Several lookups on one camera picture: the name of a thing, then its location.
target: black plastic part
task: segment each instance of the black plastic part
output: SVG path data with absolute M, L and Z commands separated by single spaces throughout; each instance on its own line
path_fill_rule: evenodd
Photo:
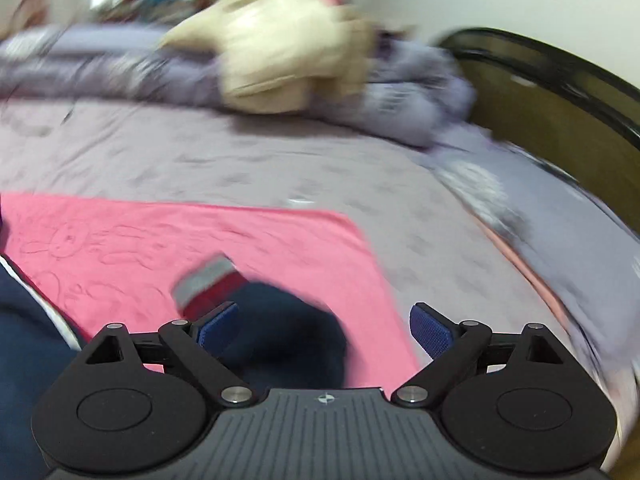
M 548 61 L 541 65 L 530 64 L 509 56 L 503 56 L 500 53 L 490 52 L 484 48 L 478 48 L 477 46 L 469 47 L 466 41 L 460 42 L 460 38 L 463 35 L 476 36 L 478 38 L 504 38 L 511 43 L 517 43 L 541 52 Z M 591 95 L 588 88 L 579 88 L 575 78 L 575 75 L 580 72 L 593 74 L 601 81 L 606 82 L 607 85 L 618 90 L 621 96 L 626 96 L 630 100 L 640 101 L 640 89 L 611 72 L 557 47 L 494 28 L 468 28 L 461 30 L 444 38 L 440 42 L 440 46 L 449 49 L 457 59 L 478 60 L 505 67 L 511 73 L 516 73 L 554 92 L 588 114 L 597 117 L 640 150 L 640 124 L 637 124 L 633 117 L 623 114 L 621 109 L 615 109 L 598 99 L 597 96 Z
M 545 480 L 602 480 L 597 469 Z M 376 388 L 271 390 L 220 414 L 189 453 L 120 480 L 533 480 L 453 446 L 434 415 L 387 402 Z M 78 480 L 59 472 L 50 480 Z
M 165 373 L 180 377 L 192 384 L 211 403 L 214 411 L 233 407 L 222 398 L 222 391 L 232 386 L 251 387 L 198 346 L 190 335 L 189 325 L 167 323 L 158 335 L 168 355 Z M 254 394 L 248 403 L 255 402 Z
M 602 480 L 613 407 L 534 326 L 457 326 L 453 345 L 405 384 L 428 391 L 422 403 L 375 389 L 271 390 L 241 408 L 222 391 L 247 385 L 197 345 L 197 324 L 105 328 L 37 405 L 33 433 L 59 468 L 50 480 Z
M 143 366 L 122 326 L 101 330 L 78 354 L 40 399 L 31 427 L 51 466 L 126 474 L 185 451 L 206 413 L 192 386 Z
M 453 386 L 476 373 L 478 359 L 491 341 L 491 329 L 478 323 L 470 327 L 461 325 L 460 332 L 463 335 L 448 351 L 401 386 L 420 386 L 427 390 L 427 398 L 422 402 L 404 402 L 396 390 L 391 396 L 392 402 L 412 408 L 436 408 Z
M 503 370 L 452 389 L 442 404 L 444 428 L 477 460 L 501 469 L 557 474 L 599 466 L 616 431 L 616 413 L 541 327 L 525 327 Z

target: gray blanket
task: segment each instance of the gray blanket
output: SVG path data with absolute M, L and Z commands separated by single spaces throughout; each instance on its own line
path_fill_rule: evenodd
M 156 51 L 165 31 L 94 25 L 19 34 L 0 46 L 0 99 L 107 98 L 224 108 L 220 60 Z M 342 102 L 316 96 L 302 114 L 426 148 L 444 128 L 463 121 L 473 101 L 473 89 L 445 50 L 394 41 L 384 58 L 372 60 L 361 95 Z
M 570 175 L 475 126 L 453 128 L 422 155 L 558 295 L 572 342 L 594 368 L 640 357 L 640 240 Z

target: pillow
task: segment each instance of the pillow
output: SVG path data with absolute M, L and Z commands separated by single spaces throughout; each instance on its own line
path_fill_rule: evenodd
M 0 62 L 0 99 L 12 95 L 45 99 L 126 99 L 221 108 L 217 72 L 215 60 L 203 64 L 180 57 L 159 59 L 144 54 Z M 45 124 L 28 130 L 33 131 L 33 135 L 44 136 L 51 128 Z
M 608 370 L 638 357 L 638 236 L 570 176 L 485 130 L 456 126 L 447 140 L 420 163 L 558 295 L 577 351 Z
M 20 32 L 0 44 L 0 59 L 25 61 L 31 57 L 42 56 L 48 52 L 62 31 L 62 27 L 47 25 Z
M 75 25 L 48 51 L 50 56 L 100 56 L 153 52 L 168 27 L 118 24 Z
M 169 30 L 160 39 L 159 46 L 192 52 L 218 52 L 219 23 L 220 8 L 214 5 Z

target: bed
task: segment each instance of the bed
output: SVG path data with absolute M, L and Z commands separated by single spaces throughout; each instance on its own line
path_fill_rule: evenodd
M 530 88 L 513 78 L 524 76 L 506 62 L 498 64 L 489 52 L 491 45 L 478 48 L 468 42 L 468 34 L 454 36 L 445 46 L 462 60 L 466 77 L 478 89 L 472 120 L 503 138 L 520 132 L 517 124 L 501 122 L 497 110 L 504 108 L 492 106 L 485 96 L 491 88 L 510 83 Z M 498 66 L 502 79 L 486 74 L 485 66 Z M 500 92 L 496 99 L 511 95 L 495 91 Z M 530 103 L 518 102 L 523 107 Z M 527 145 L 526 139 L 513 140 L 555 160 Z M 498 240 L 492 242 L 482 223 L 434 174 L 415 163 L 415 150 L 393 142 L 303 118 L 135 102 L 14 98 L 1 111 L 0 153 L 4 191 L 343 213 L 368 238 L 405 322 L 411 306 L 424 301 L 452 320 L 479 319 L 496 332 L 520 332 L 528 322 L 542 322 L 573 349 L 540 289 L 532 286 L 535 275 L 518 270 L 516 258 L 504 257 L 505 249 L 501 252 Z M 587 188 L 598 183 L 597 178 L 589 180 Z M 620 192 L 615 184 L 607 189 Z M 626 191 L 627 197 L 633 197 L 634 189 Z M 594 192 L 621 218 L 634 218 L 628 200 L 603 195 L 602 188 Z M 415 351 L 423 364 L 429 361 L 417 346 Z M 594 373 L 594 378 L 610 395 L 619 417 L 610 463 L 635 420 L 636 383 L 631 367 L 606 376 Z
M 622 250 L 619 253 L 616 250 L 613 254 L 614 260 L 607 256 L 611 248 L 606 247 L 609 239 L 604 232 L 591 232 L 594 241 L 592 243 L 589 240 L 585 244 L 593 252 L 583 253 L 584 261 L 597 262 L 598 268 L 605 269 L 601 274 L 585 272 L 585 276 L 609 288 L 602 304 L 594 305 L 587 314 L 591 320 L 600 318 L 605 323 L 609 317 L 619 328 L 635 326 L 638 311 L 635 301 L 638 295 L 625 297 L 618 293 L 625 285 L 638 286 L 640 278 L 640 251 L 637 249 L 640 233 L 640 90 L 572 54 L 503 30 L 461 30 L 444 38 L 440 44 L 453 53 L 466 78 L 478 92 L 478 100 L 469 121 L 487 128 L 486 132 L 491 138 L 487 143 L 481 141 L 480 144 L 484 143 L 484 146 L 476 142 L 469 144 L 468 137 L 462 139 L 458 152 L 462 157 L 455 155 L 454 158 L 471 159 L 480 166 L 487 163 L 484 168 L 495 171 L 494 176 L 500 176 L 501 173 L 502 176 L 507 175 L 504 173 L 506 166 L 516 158 L 521 159 L 517 171 L 526 171 L 531 176 L 526 167 L 533 163 L 539 167 L 536 181 L 541 177 L 546 179 L 550 175 L 555 176 L 554 189 L 562 189 L 567 197 L 558 200 L 559 196 L 556 195 L 554 202 L 551 194 L 544 197 L 538 194 L 537 198 L 548 201 L 541 202 L 540 209 L 547 207 L 564 214 L 564 219 L 560 216 L 555 216 L 555 219 L 563 222 L 571 219 L 576 225 L 575 231 L 584 239 L 589 222 L 570 213 L 570 208 L 581 202 L 583 211 L 587 206 L 591 208 L 590 221 L 597 216 L 607 230 L 615 232 L 616 236 L 621 235 L 620 239 L 626 241 L 620 246 Z M 444 151 L 448 152 L 445 158 L 452 155 L 448 148 Z M 434 159 L 428 164 L 433 164 L 440 155 L 443 154 L 434 154 Z M 507 189 L 511 186 L 513 191 L 513 185 L 517 182 L 524 186 L 522 189 L 525 194 L 535 188 L 522 181 L 524 173 L 516 175 L 516 180 L 513 179 L 514 173 L 508 175 L 512 182 L 503 181 Z M 522 204 L 520 197 L 510 200 L 510 205 L 517 205 L 518 202 Z M 597 246 L 603 251 L 595 250 Z M 635 253 L 627 254 L 630 248 Z M 531 256 L 532 250 L 538 256 L 551 255 L 543 247 L 531 245 L 529 249 L 524 248 L 520 256 L 527 253 Z M 510 248 L 506 247 L 504 253 L 509 252 Z M 556 253 L 556 256 L 562 258 L 561 254 Z M 602 266 L 602 262 L 607 261 L 613 263 L 610 269 Z M 554 292 L 566 296 L 561 290 Z M 575 322 L 575 317 L 571 316 L 567 307 L 569 305 L 560 304 L 558 318 L 564 317 L 563 324 L 570 332 L 574 332 L 574 342 L 584 347 L 590 334 L 583 333 L 582 337 L 575 334 L 575 330 L 580 332 L 584 326 Z M 611 332 L 608 335 L 608 339 L 601 341 L 604 346 L 613 346 L 617 344 L 616 339 L 623 339 L 615 338 Z M 626 340 L 636 341 L 637 337 L 632 334 Z M 626 357 L 626 365 L 617 366 L 618 380 L 603 373 L 604 376 L 609 375 L 604 380 L 609 383 L 610 392 L 626 391 L 626 402 L 623 404 L 631 408 L 626 412 L 628 418 L 620 410 L 618 412 L 619 437 L 623 442 L 637 415 L 637 380 L 631 372 L 633 367 L 637 368 L 637 364 L 630 362 L 637 360 L 638 348 L 629 349 Z M 587 368 L 598 366 L 588 357 L 581 359 L 581 362 Z M 637 426 L 634 434 L 632 439 L 635 443 L 630 446 L 623 460 L 630 478 L 637 474 L 637 460 L 633 465 L 634 453 L 637 457 L 637 451 L 634 452 L 638 446 Z

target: navy blue pants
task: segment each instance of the navy blue pants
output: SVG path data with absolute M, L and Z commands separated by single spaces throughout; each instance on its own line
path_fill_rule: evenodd
M 347 341 L 332 314 L 264 283 L 248 283 L 228 299 L 238 304 L 240 330 L 218 357 L 236 375 L 259 390 L 344 385 Z M 47 475 L 31 412 L 83 345 L 73 324 L 0 254 L 2 480 Z

